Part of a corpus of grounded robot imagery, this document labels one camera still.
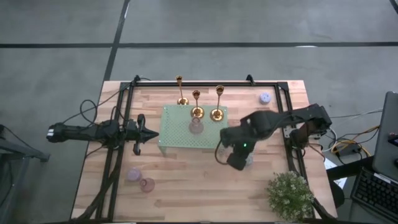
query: concrete floor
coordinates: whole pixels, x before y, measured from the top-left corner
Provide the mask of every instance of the concrete floor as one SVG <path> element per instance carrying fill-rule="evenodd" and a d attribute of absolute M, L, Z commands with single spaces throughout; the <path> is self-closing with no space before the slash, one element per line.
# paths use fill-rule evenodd
<path fill-rule="evenodd" d="M 110 43 L 122 4 L 0 0 L 0 44 Z M 132 0 L 121 42 L 398 41 L 397 22 L 388 0 Z M 109 53 L 0 49 L 0 123 L 51 153 L 48 163 L 30 164 L 12 223 L 69 218 L 86 143 L 50 144 L 45 134 L 49 125 L 77 113 L 82 100 L 98 100 Z M 382 107 L 385 92 L 397 91 L 397 57 L 398 47 L 119 49 L 111 80 L 131 80 L 134 75 L 171 80 L 177 74 L 187 80 L 242 80 L 247 74 L 257 80 L 302 79 L 310 102 L 339 116 Z M 335 130 L 338 135 L 360 132 L 379 120 L 380 114 L 367 115 Z M 82 123 L 77 118 L 70 124 Z M 375 140 L 364 144 L 371 152 L 374 145 Z M 350 179 L 347 195 L 352 184 Z M 339 217 L 381 222 L 356 205 L 351 215 L 350 210 L 351 202 L 345 203 Z"/>

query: gold candlestick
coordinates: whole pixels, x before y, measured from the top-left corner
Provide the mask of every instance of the gold candlestick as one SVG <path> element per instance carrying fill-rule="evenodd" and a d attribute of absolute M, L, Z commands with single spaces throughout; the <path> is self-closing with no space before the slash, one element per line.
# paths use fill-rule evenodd
<path fill-rule="evenodd" d="M 192 92 L 192 95 L 193 95 L 194 99 L 197 102 L 197 106 L 192 108 L 191 116 L 192 117 L 195 116 L 197 118 L 202 118 L 203 115 L 205 115 L 205 110 L 203 108 L 201 108 L 200 106 L 198 106 L 198 99 L 199 99 L 199 96 L 200 96 L 200 91 L 199 90 L 195 90 L 195 91 Z"/>
<path fill-rule="evenodd" d="M 176 79 L 176 81 L 177 81 L 177 83 L 178 83 L 178 85 L 179 85 L 179 87 L 180 87 L 180 93 L 181 93 L 181 98 L 179 98 L 179 99 L 177 100 L 177 104 L 178 104 L 178 105 L 188 105 L 188 104 L 189 104 L 188 99 L 182 96 L 182 87 L 181 87 L 181 84 L 182 84 L 182 76 L 177 75 L 177 76 L 175 77 L 175 79 Z"/>
<path fill-rule="evenodd" d="M 217 109 L 214 109 L 214 110 L 212 110 L 210 112 L 210 118 L 213 121 L 217 122 L 217 121 L 223 120 L 223 118 L 224 118 L 224 112 L 222 110 L 218 109 L 219 106 L 220 106 L 220 96 L 224 92 L 224 87 L 221 86 L 221 85 L 216 86 L 216 92 L 217 92 L 217 95 L 218 95 Z"/>

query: potted plant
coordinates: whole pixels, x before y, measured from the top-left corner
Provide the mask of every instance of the potted plant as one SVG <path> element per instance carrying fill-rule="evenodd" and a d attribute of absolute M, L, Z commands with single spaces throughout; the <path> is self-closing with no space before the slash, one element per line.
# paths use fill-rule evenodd
<path fill-rule="evenodd" d="M 269 206 L 281 219 L 300 222 L 311 215 L 313 195 L 307 181 L 296 172 L 276 174 L 267 191 Z"/>

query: white cable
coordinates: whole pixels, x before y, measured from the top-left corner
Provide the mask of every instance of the white cable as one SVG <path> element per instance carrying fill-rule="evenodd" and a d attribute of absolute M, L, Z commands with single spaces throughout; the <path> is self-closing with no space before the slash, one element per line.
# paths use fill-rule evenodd
<path fill-rule="evenodd" d="M 366 115 L 366 114 L 369 114 L 369 113 L 372 113 L 372 112 L 375 112 L 375 111 L 379 111 L 379 110 L 383 110 L 383 108 L 379 108 L 379 109 L 376 109 L 376 110 L 372 110 L 372 111 L 368 111 L 368 112 L 362 113 L 362 114 L 357 115 L 357 116 L 353 116 L 352 118 L 348 118 L 348 119 L 346 119 L 345 121 L 342 121 L 342 122 L 340 122 L 340 123 L 337 123 L 336 125 L 334 125 L 334 127 L 337 128 L 338 126 L 340 126 L 340 125 L 342 125 L 342 124 L 345 124 L 345 123 L 347 123 L 348 121 L 351 121 L 352 119 L 355 119 L 355 118 L 358 118 L 358 117 L 360 117 L 360 116 L 363 116 L 363 115 Z"/>
<path fill-rule="evenodd" d="M 333 130 L 333 129 L 331 129 L 331 128 L 329 128 L 329 130 L 333 133 L 333 135 L 334 135 L 334 137 L 335 137 L 335 138 L 334 138 L 335 143 L 333 143 L 333 145 L 332 145 L 330 148 L 325 149 L 325 150 L 322 150 L 322 152 L 330 151 L 331 149 L 333 149 L 333 148 L 337 145 L 337 134 L 336 134 L 336 131 Z"/>

